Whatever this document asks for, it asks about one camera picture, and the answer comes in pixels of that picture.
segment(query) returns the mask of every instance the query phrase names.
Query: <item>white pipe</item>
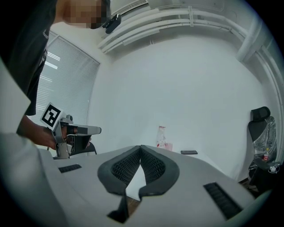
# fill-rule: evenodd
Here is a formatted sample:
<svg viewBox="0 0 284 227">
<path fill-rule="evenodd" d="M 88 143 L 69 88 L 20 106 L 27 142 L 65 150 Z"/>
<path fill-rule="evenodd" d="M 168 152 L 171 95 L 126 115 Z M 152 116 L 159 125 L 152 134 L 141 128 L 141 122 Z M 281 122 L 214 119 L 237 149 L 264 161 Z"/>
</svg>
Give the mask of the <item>white pipe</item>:
<svg viewBox="0 0 284 227">
<path fill-rule="evenodd" d="M 119 38 L 117 38 L 116 40 L 111 42 L 110 44 L 106 45 L 102 49 L 102 52 L 105 52 L 106 50 L 108 50 L 112 46 L 118 44 L 119 42 L 121 42 L 121 41 L 127 39 L 128 37 L 135 35 L 139 32 L 145 31 L 145 30 L 150 29 L 150 28 L 154 28 L 154 27 L 158 27 L 158 26 L 162 26 L 162 25 L 166 25 L 166 24 L 172 24 L 172 23 L 189 23 L 189 19 L 162 20 L 162 21 L 159 21 L 159 22 L 150 23 L 150 24 L 147 24 L 145 26 L 136 28 L 136 29 L 120 36 Z"/>
<path fill-rule="evenodd" d="M 256 29 L 257 26 L 259 24 L 259 18 L 257 16 L 257 14 L 254 15 L 253 19 L 252 19 L 252 24 L 249 28 L 248 31 L 248 35 L 245 38 L 243 44 L 241 45 L 237 55 L 236 55 L 236 59 L 240 62 L 242 62 L 244 60 L 244 58 L 246 57 L 246 55 L 249 52 L 249 49 L 255 39 L 255 33 L 256 33 Z"/>
<path fill-rule="evenodd" d="M 161 29 L 166 29 L 166 28 L 170 28 L 170 27 L 179 27 L 179 26 L 190 26 L 190 23 L 176 23 L 176 24 L 172 24 L 172 25 L 166 25 L 166 26 L 162 26 L 162 27 L 155 27 L 153 29 L 147 30 L 145 32 L 139 33 L 137 35 L 134 35 L 132 37 L 130 37 L 129 39 L 125 40 L 125 41 L 130 41 L 131 39 L 135 39 L 136 37 L 140 36 L 140 35 L 144 35 L 144 34 L 149 34 L 151 35 L 151 32 L 157 31 L 157 30 L 161 30 Z M 113 49 L 115 49 L 116 47 L 120 46 L 123 44 L 123 41 L 116 44 L 115 46 L 113 46 L 112 48 L 110 48 L 109 50 L 105 51 L 104 54 L 107 54 L 108 52 L 112 51 Z"/>
<path fill-rule="evenodd" d="M 269 49 L 270 48 L 270 45 L 272 44 L 272 41 L 273 41 L 273 38 L 271 38 L 271 40 L 270 40 L 270 42 L 269 42 L 269 44 L 267 45 L 267 49 Z"/>
<path fill-rule="evenodd" d="M 159 10 L 165 10 L 167 8 L 185 8 L 185 7 L 188 7 L 187 5 L 184 5 L 184 4 L 173 4 L 173 5 L 166 5 L 166 6 L 160 6 L 160 7 L 157 7 Z M 211 9 L 214 9 L 215 11 L 219 11 L 219 12 L 222 12 L 223 9 L 217 9 L 217 8 L 211 8 Z"/>
<path fill-rule="evenodd" d="M 147 37 L 147 36 L 150 36 L 150 35 L 157 34 L 157 33 L 159 33 L 159 32 L 160 32 L 160 30 L 147 31 L 145 34 L 140 33 L 139 36 L 137 36 L 137 37 L 131 37 L 131 38 L 129 38 L 129 39 L 126 39 L 126 40 L 124 40 L 122 43 L 123 43 L 124 46 L 127 46 L 128 44 L 133 43 L 133 42 L 135 42 L 136 40 L 142 39 L 142 38 Z"/>
<path fill-rule="evenodd" d="M 136 21 L 140 18 L 144 18 L 146 16 L 150 16 L 150 15 L 153 15 L 153 14 L 156 14 L 156 13 L 159 13 L 159 10 L 156 8 L 156 9 L 152 9 L 152 10 L 147 10 L 145 12 L 142 12 L 142 13 L 139 13 L 133 17 L 130 17 L 128 18 L 127 20 L 121 22 L 121 24 L 116 28 L 116 29 L 120 29 L 121 27 L 133 22 L 133 21 Z"/>
<path fill-rule="evenodd" d="M 126 32 L 127 30 L 132 29 L 133 27 L 139 25 L 140 23 L 145 23 L 149 20 L 154 20 L 154 19 L 158 19 L 158 18 L 161 18 L 161 17 L 165 17 L 165 16 L 188 15 L 189 11 L 187 9 L 166 10 L 166 11 L 161 11 L 159 13 L 156 13 L 156 14 L 153 14 L 153 15 L 151 14 L 151 15 L 145 16 L 145 17 L 142 17 L 141 14 L 138 14 L 138 15 L 131 17 L 128 20 L 126 20 L 125 24 L 122 24 L 119 29 L 116 29 L 112 34 L 110 34 L 108 37 L 106 37 L 98 45 L 98 48 L 103 47 L 104 45 L 106 45 L 106 43 L 108 43 L 109 41 L 114 39 L 116 36 L 119 36 L 120 34 Z M 244 28 L 242 28 L 241 26 L 237 25 L 233 21 L 231 21 L 231 20 L 229 20 L 229 19 L 227 19 L 227 18 L 225 18 L 224 16 L 221 16 L 221 15 L 217 15 L 217 14 L 209 13 L 209 12 L 198 11 L 198 10 L 193 10 L 193 15 L 201 15 L 201 16 L 205 16 L 205 17 L 216 18 L 216 19 L 219 19 L 221 21 L 227 22 L 228 24 L 230 24 L 232 26 L 232 29 L 234 29 L 234 31 L 232 31 L 232 33 L 237 35 L 239 39 L 241 39 L 241 36 L 245 37 L 248 33 Z"/>
<path fill-rule="evenodd" d="M 221 21 L 225 21 L 230 26 L 232 26 L 235 30 L 237 30 L 241 35 L 243 35 L 244 37 L 248 34 L 247 30 L 245 30 L 243 27 L 241 27 L 240 25 L 236 24 L 235 22 L 227 19 L 224 16 L 221 16 L 221 15 L 218 15 L 218 14 L 215 14 L 215 13 L 199 11 L 199 10 L 193 10 L 193 15 L 200 15 L 200 16 L 204 16 L 204 17 L 216 18 L 216 19 L 219 19 Z"/>
<path fill-rule="evenodd" d="M 260 26 L 258 26 L 258 32 L 256 32 L 255 35 L 255 40 L 253 41 L 253 44 L 251 45 L 249 52 L 247 53 L 247 55 L 244 58 L 244 62 L 247 62 L 251 56 L 258 51 L 264 44 L 265 40 L 267 39 L 267 32 L 266 29 L 263 28 L 263 21 L 260 22 Z"/>
<path fill-rule="evenodd" d="M 168 21 L 179 21 L 179 20 L 180 20 L 180 19 L 168 20 Z M 195 20 L 195 21 L 200 22 L 200 23 L 195 23 L 194 26 L 211 27 L 211 28 L 215 28 L 215 29 L 218 29 L 218 30 L 223 30 L 223 31 L 226 31 L 226 32 L 231 31 L 232 33 L 234 33 L 234 32 L 236 33 L 236 31 L 233 30 L 231 27 L 226 26 L 226 25 L 223 25 L 223 24 L 220 24 L 220 23 L 211 22 L 211 21 L 207 21 L 207 20 Z M 163 26 L 163 27 L 156 27 L 156 28 L 154 28 L 154 29 L 147 30 L 145 33 L 148 33 L 148 32 L 151 32 L 151 31 L 156 31 L 156 30 L 161 30 L 161 29 L 165 29 L 165 28 L 169 28 L 169 27 L 187 26 L 188 24 L 190 24 L 190 23 L 178 23 L 178 24 L 174 24 L 174 25 L 172 25 L 172 26 L 168 26 L 168 25 L 167 25 L 167 26 Z M 144 26 L 145 30 L 146 30 L 146 29 L 149 29 L 149 27 L 147 27 L 147 26 L 149 26 L 149 25 L 151 25 L 151 24 L 148 24 L 148 25 Z M 129 39 L 132 39 L 133 37 L 134 37 L 134 38 L 139 37 L 140 35 L 141 35 L 141 33 L 139 33 L 139 34 L 137 34 L 137 35 L 134 35 L 134 36 L 130 37 Z M 115 49 L 116 47 L 118 47 L 118 46 L 124 44 L 125 42 L 126 42 L 126 40 L 119 42 L 118 44 L 112 46 L 112 47 L 109 48 L 109 49 L 106 49 L 106 50 L 103 49 L 103 53 L 106 54 L 106 53 L 110 52 L 111 50 Z"/>
<path fill-rule="evenodd" d="M 118 36 L 119 34 L 133 28 L 134 26 L 139 25 L 140 23 L 147 22 L 149 20 L 154 20 L 160 17 L 165 17 L 165 16 L 175 16 L 175 15 L 188 15 L 188 10 L 167 10 L 167 11 L 162 11 L 154 15 L 146 16 L 143 18 L 140 18 L 138 20 L 134 20 L 133 22 L 121 27 L 120 29 L 116 29 L 113 33 L 111 33 L 108 37 L 106 37 L 101 43 L 98 44 L 98 48 L 101 48 L 104 44 L 106 44 L 108 41 L 110 41 L 112 38 Z"/>
</svg>

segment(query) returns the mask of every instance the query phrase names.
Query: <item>white wall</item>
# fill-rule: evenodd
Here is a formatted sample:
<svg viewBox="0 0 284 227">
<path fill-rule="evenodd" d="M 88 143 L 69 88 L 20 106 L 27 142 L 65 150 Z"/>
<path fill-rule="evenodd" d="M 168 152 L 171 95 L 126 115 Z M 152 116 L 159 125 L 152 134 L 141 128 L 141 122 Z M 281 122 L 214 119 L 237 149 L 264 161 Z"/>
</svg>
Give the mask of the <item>white wall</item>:
<svg viewBox="0 0 284 227">
<path fill-rule="evenodd" d="M 191 35 L 114 62 L 107 78 L 95 85 L 107 93 L 100 96 L 96 118 L 106 126 L 96 138 L 98 152 L 155 145 L 163 125 L 175 152 L 195 149 L 238 179 L 250 110 L 268 101 L 260 81 L 236 60 L 236 52 L 224 40 Z"/>
</svg>

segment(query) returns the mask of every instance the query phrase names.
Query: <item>window blinds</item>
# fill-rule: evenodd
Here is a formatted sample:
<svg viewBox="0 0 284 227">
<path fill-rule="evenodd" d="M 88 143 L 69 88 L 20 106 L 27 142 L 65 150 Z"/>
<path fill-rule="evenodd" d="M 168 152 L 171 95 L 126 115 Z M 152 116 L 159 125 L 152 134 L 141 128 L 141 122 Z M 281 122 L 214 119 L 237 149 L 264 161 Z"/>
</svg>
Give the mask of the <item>window blinds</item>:
<svg viewBox="0 0 284 227">
<path fill-rule="evenodd" d="M 99 62 L 85 52 L 50 32 L 47 60 L 39 79 L 36 115 L 38 125 L 49 102 L 73 116 L 74 124 L 85 125 L 89 100 Z"/>
</svg>

